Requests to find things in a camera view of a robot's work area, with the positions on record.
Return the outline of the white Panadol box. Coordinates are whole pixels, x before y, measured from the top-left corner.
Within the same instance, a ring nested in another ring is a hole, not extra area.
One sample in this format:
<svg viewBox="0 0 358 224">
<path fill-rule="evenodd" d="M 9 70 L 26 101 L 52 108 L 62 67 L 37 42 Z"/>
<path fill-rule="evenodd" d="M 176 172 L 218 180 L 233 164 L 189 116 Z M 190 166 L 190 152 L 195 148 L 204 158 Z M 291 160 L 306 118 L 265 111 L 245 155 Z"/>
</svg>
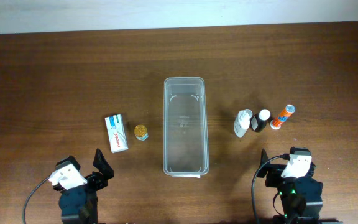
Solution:
<svg viewBox="0 0 358 224">
<path fill-rule="evenodd" d="M 124 122 L 120 114 L 105 117 L 106 129 L 112 153 L 128 150 Z"/>
</svg>

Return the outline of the dark bottle white cap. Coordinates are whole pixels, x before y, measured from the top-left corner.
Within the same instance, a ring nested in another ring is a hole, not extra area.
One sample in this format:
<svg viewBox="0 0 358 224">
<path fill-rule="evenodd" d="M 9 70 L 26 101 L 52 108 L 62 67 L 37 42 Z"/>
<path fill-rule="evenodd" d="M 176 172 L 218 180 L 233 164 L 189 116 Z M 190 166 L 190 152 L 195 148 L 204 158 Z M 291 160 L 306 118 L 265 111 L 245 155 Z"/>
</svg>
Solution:
<svg viewBox="0 0 358 224">
<path fill-rule="evenodd" d="M 254 115 L 250 121 L 250 126 L 253 131 L 261 132 L 267 125 L 270 118 L 270 111 L 262 109 L 258 114 Z"/>
</svg>

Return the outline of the orange tube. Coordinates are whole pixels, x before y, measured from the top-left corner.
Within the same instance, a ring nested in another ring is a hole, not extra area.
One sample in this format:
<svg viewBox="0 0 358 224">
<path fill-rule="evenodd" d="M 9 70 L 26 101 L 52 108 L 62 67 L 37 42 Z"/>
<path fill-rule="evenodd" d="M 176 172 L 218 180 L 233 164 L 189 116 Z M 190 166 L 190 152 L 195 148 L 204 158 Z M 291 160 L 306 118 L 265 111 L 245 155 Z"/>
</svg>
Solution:
<svg viewBox="0 0 358 224">
<path fill-rule="evenodd" d="M 293 105 L 286 105 L 280 114 L 270 122 L 270 127 L 274 130 L 281 128 L 282 124 L 295 112 Z"/>
</svg>

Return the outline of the small gold-lid jar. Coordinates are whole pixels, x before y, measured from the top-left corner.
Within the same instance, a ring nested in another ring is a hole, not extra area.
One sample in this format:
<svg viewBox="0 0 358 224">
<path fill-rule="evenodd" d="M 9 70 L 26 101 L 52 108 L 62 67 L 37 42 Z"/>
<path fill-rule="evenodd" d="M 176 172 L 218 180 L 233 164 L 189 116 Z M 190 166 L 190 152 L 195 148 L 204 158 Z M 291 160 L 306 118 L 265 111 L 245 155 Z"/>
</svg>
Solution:
<svg viewBox="0 0 358 224">
<path fill-rule="evenodd" d="M 137 140 L 140 140 L 140 141 L 145 141 L 149 136 L 147 128 L 142 124 L 137 125 L 134 128 L 134 134 L 135 134 Z"/>
</svg>

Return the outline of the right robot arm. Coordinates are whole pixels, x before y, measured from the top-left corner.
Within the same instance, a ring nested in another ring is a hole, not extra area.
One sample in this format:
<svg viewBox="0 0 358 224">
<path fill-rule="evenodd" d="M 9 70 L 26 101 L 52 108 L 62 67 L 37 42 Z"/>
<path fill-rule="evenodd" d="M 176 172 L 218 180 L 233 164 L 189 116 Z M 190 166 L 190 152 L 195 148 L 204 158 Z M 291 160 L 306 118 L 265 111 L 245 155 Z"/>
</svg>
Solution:
<svg viewBox="0 0 358 224">
<path fill-rule="evenodd" d="M 263 149 L 260 165 L 251 185 L 252 207 L 257 223 L 254 185 L 256 178 L 264 178 L 265 186 L 275 188 L 274 199 L 281 200 L 283 212 L 272 218 L 273 223 L 318 223 L 323 207 L 323 183 L 314 180 L 315 165 L 307 148 L 291 147 L 290 152 L 269 158 Z"/>
</svg>

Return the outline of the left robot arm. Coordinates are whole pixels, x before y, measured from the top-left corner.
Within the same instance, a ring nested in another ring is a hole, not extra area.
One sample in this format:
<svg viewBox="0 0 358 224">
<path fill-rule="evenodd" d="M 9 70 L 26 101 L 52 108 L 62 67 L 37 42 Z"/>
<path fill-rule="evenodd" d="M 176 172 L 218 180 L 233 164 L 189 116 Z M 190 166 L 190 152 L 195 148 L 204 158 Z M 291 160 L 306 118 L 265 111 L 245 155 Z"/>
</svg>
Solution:
<svg viewBox="0 0 358 224">
<path fill-rule="evenodd" d="M 96 172 L 83 177 L 80 164 L 73 156 L 58 162 L 48 181 L 53 189 L 60 192 L 58 205 L 62 211 L 64 224 L 98 224 L 97 191 L 108 186 L 108 180 L 114 177 L 114 171 L 97 149 L 93 166 Z"/>
</svg>

